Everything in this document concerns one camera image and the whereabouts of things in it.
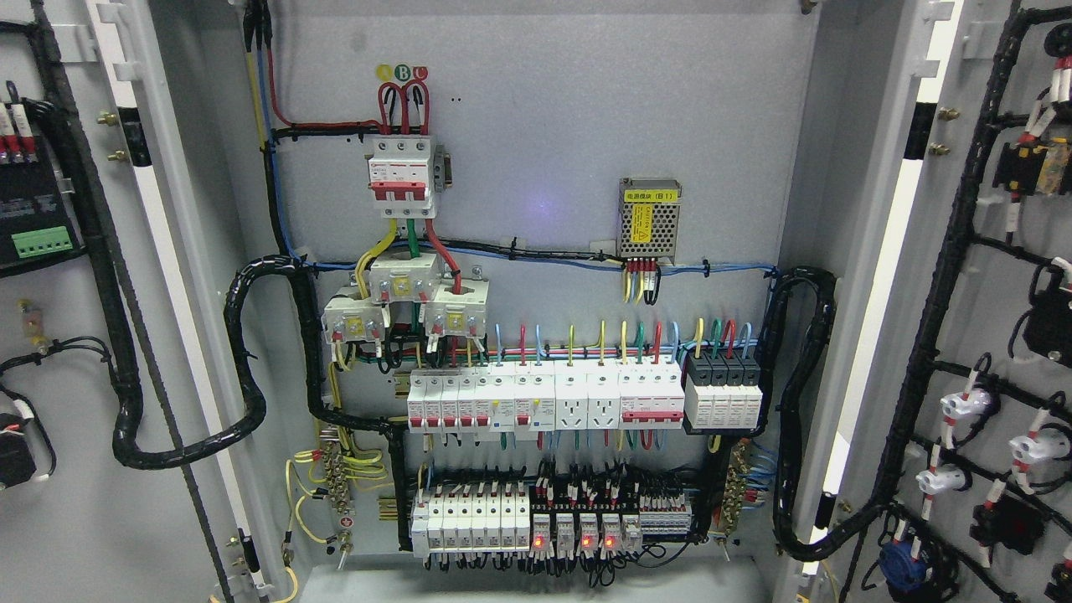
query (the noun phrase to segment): green wire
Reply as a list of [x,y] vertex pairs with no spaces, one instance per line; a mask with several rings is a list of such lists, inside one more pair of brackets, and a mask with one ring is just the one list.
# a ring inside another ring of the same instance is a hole
[[718,351],[718,342],[723,339],[723,321],[715,319],[711,322],[711,345],[715,352]]
[[640,321],[637,325],[637,340],[632,342],[632,347],[637,349],[637,364],[643,364],[644,362],[644,322]]
[[406,238],[410,240],[410,258],[420,258],[420,248],[417,247],[417,221],[408,218],[405,221],[405,231]]

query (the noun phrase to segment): red wire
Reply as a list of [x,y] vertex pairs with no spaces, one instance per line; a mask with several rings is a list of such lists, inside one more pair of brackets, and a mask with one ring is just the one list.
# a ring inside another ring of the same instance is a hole
[[662,321],[655,323],[655,364],[659,364],[659,348],[662,347]]
[[268,48],[268,90],[271,97],[271,111],[276,114],[276,117],[280,121],[286,123],[291,128],[310,128],[310,129],[345,129],[345,128],[361,128],[364,126],[376,126],[383,133],[383,124],[375,119],[369,119],[367,121],[303,121],[295,122],[291,121],[283,116],[283,112],[279,108],[279,98],[276,94],[276,56],[271,52],[271,47]]
[[521,323],[521,366],[525,366],[525,323]]
[[[408,94],[411,86],[420,86],[421,90],[425,93],[425,97],[423,97],[423,99],[425,99],[425,117],[423,117],[423,119],[420,122],[420,135],[421,136],[427,136],[428,135],[429,116],[432,113],[431,112],[431,108],[432,108],[432,97],[431,97],[431,94],[428,93],[428,85],[425,84],[423,80],[421,80],[421,79],[413,79],[413,80],[411,80],[408,84],[406,84],[405,86],[402,87],[402,102],[405,103],[403,106],[406,107],[406,111],[408,111],[408,107],[410,107],[410,102],[406,99],[408,99],[407,94]],[[403,121],[402,128],[403,128],[403,130],[402,130],[403,134],[408,134],[410,133],[410,120],[408,119],[406,119],[405,121]]]
[[387,103],[384,101],[384,90],[393,89],[394,93],[398,95],[399,104],[402,105],[402,133],[410,133],[410,104],[405,101],[404,89],[399,87],[398,84],[393,82],[384,82],[379,85],[379,90],[376,92],[376,103],[379,105],[379,133],[387,135],[391,133],[391,120],[387,116]]
[[732,319],[726,321],[726,329],[723,330],[723,341],[721,341],[721,343],[724,345],[726,344],[726,336],[727,335],[730,337],[730,342],[729,342],[729,345],[726,348],[726,357],[727,358],[732,358],[733,357],[733,342],[736,340],[736,321],[734,321]]
[[447,267],[450,268],[450,274],[453,275],[455,277],[455,286],[453,289],[451,289],[450,292],[453,293],[455,295],[461,295],[462,271],[458,267],[458,262],[455,262],[455,259],[450,255],[450,252],[447,251],[447,248],[444,247],[443,242],[440,241],[440,237],[435,235],[435,227],[432,226],[432,220],[430,218],[425,220],[425,234],[428,235],[428,242],[432,244],[432,247],[435,249],[436,253],[443,256],[443,261],[447,263]]

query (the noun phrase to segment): bolt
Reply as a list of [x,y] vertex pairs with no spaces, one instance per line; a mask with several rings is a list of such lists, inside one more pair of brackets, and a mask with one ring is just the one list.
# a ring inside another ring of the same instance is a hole
[[942,121],[953,121],[957,117],[961,117],[961,112],[952,107],[940,107],[938,109],[938,119]]

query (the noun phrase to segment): yellow wire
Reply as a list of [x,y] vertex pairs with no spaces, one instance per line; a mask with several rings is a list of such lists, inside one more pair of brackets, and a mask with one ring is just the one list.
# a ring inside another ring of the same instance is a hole
[[253,53],[245,53],[245,73],[249,75],[250,92],[253,94],[253,120],[257,122],[257,137],[260,145],[264,146],[268,136],[265,132],[264,120],[260,119],[260,94],[257,92],[257,71],[253,65]]
[[696,319],[696,348],[693,350],[693,357],[700,357],[700,350],[703,348],[703,318]]
[[327,544],[327,539],[322,539],[321,536],[314,534],[313,531],[309,529],[309,526],[306,525],[306,520],[301,518],[301,505],[307,500],[309,500],[309,497],[306,495],[302,495],[301,498],[298,499],[298,503],[294,505],[294,518],[298,520],[298,526],[301,527],[301,531],[306,532],[309,540],[315,542],[316,544]]
[[286,599],[280,599],[272,603],[291,603],[291,601],[294,601],[298,597],[298,575],[289,567],[285,567],[283,570],[291,576],[291,594]]
[[361,299],[364,299],[369,296],[369,288],[368,285],[364,284],[364,277],[361,276],[361,274],[364,271],[366,265],[375,260],[377,255],[379,255],[388,247],[390,247],[391,244],[394,242],[394,237],[397,237],[398,234],[399,234],[398,220],[391,218],[390,220],[387,221],[387,234],[384,235],[384,238],[379,239],[379,242],[373,246],[372,249],[366,251],[364,255],[361,255],[361,259],[357,261],[357,266],[354,267],[354,276],[357,279],[357,291],[360,294]]
[[604,345],[607,344],[607,321],[599,321],[599,366],[602,366]]

